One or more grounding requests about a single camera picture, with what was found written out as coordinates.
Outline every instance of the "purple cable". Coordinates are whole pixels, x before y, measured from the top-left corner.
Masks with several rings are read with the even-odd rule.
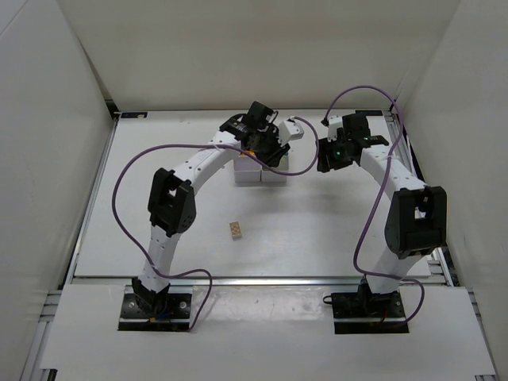
[[[304,173],[307,173],[308,171],[310,171],[310,169],[314,166],[314,164],[318,160],[317,157],[318,157],[318,153],[319,153],[319,136],[318,136],[318,131],[316,131],[314,126],[311,125],[307,120],[305,120],[305,119],[303,119],[301,117],[295,117],[294,119],[298,120],[298,121],[302,121],[303,123],[308,125],[310,130],[314,134],[314,139],[316,140],[316,153],[314,155],[314,158],[312,159],[312,163],[310,163],[310,165],[307,168],[305,168],[304,170],[302,170],[302,171],[292,172],[292,173],[277,171],[277,170],[267,166],[265,163],[263,163],[261,160],[257,159],[255,156],[251,155],[249,152],[247,152],[247,151],[245,151],[245,150],[243,150],[241,148],[232,147],[232,146],[227,145],[227,144],[216,144],[216,145],[209,145],[209,144],[162,144],[162,145],[156,145],[155,147],[147,148],[144,151],[141,151],[140,153],[135,155],[125,165],[125,167],[121,170],[120,175],[118,176],[117,182],[114,184],[113,194],[111,196],[111,210],[113,211],[114,220],[117,222],[118,226],[120,226],[121,231],[141,250],[141,252],[143,253],[144,257],[146,258],[146,260],[148,261],[150,266],[152,266],[153,271],[158,276],[160,276],[161,278],[164,278],[164,279],[177,279],[177,278],[182,278],[182,277],[184,277],[186,275],[189,275],[189,274],[194,274],[196,272],[202,272],[202,273],[205,273],[206,276],[208,277],[208,279],[210,281],[209,286],[208,286],[208,291],[206,292],[205,298],[203,299],[201,305],[198,308],[198,312],[196,313],[196,316],[194,317],[194,320],[192,321],[192,324],[189,326],[189,331],[191,331],[194,328],[194,326],[196,325],[196,322],[198,321],[199,315],[202,312],[202,309],[205,306],[206,301],[208,300],[208,297],[210,296],[210,292],[212,291],[212,286],[213,286],[213,277],[210,274],[210,272],[208,270],[204,269],[204,268],[196,268],[194,270],[185,271],[185,272],[183,272],[181,274],[177,274],[177,275],[165,275],[165,274],[161,273],[159,270],[157,270],[157,268],[155,267],[155,264],[154,264],[152,258],[150,257],[150,255],[148,254],[146,249],[130,233],[130,231],[127,230],[127,228],[125,227],[125,225],[121,221],[120,217],[118,216],[118,211],[117,211],[117,194],[118,194],[118,189],[120,188],[120,183],[123,180],[123,178],[125,177],[125,173],[127,173],[129,168],[131,168],[132,165],[138,159],[140,159],[144,155],[149,154],[150,152],[158,151],[160,149],[165,149],[165,148],[197,148],[197,149],[217,149],[217,148],[221,148],[221,149],[232,149],[233,151],[237,151],[239,153],[243,153],[244,155],[250,157],[252,160],[256,161],[261,166],[265,167],[269,171],[272,171],[272,172],[274,172],[274,173],[276,173],[278,175],[284,175],[284,176],[303,175]]]
[[[358,265],[358,256],[360,254],[360,249],[361,249],[362,244],[365,240],[365,237],[367,236],[367,232],[368,232],[369,228],[371,227],[371,223],[372,223],[372,220],[374,219],[375,212],[378,209],[379,202],[381,201],[383,193],[384,193],[384,191],[387,187],[387,184],[388,184],[388,178],[389,178],[390,169],[391,169],[391,157],[392,157],[392,154],[393,154],[395,148],[397,147],[397,144],[402,139],[402,135],[403,135],[404,129],[405,129],[404,115],[402,113],[402,110],[398,106],[397,102],[385,90],[380,89],[376,86],[372,86],[372,85],[359,85],[359,86],[350,87],[350,88],[342,91],[340,94],[338,94],[338,96],[335,97],[335,99],[332,101],[332,104],[326,111],[325,119],[328,119],[330,111],[335,106],[335,103],[337,103],[337,101],[339,100],[340,97],[342,97],[343,95],[347,94],[350,91],[357,90],[357,89],[375,90],[375,91],[378,91],[379,93],[381,93],[382,95],[384,95],[386,98],[388,98],[390,100],[391,104],[397,110],[398,119],[400,121],[400,132],[399,132],[397,138],[395,139],[394,143],[390,147],[390,151],[388,151],[387,169],[384,172],[383,182],[381,183],[381,187],[379,188],[379,192],[378,192],[377,196],[375,196],[374,205],[372,206],[371,212],[367,218],[367,222],[365,222],[365,226],[362,230],[362,233],[360,234],[358,243],[356,244],[355,253],[352,258],[352,264],[359,273],[362,273],[364,275],[378,276],[378,277],[382,277],[382,278],[395,279],[395,280],[402,280],[401,277],[396,276],[396,275],[383,274],[381,272],[368,271],[368,270],[364,270],[363,268],[360,268],[360,266]],[[420,301],[419,301],[416,309],[414,310],[414,312],[402,324],[407,323],[408,321],[411,321],[417,315],[417,313],[420,312],[421,306],[423,306],[423,301],[425,299],[425,288],[423,287],[423,284],[419,280],[416,280],[414,278],[404,278],[404,280],[407,282],[417,284],[421,290],[421,297],[420,297]]]

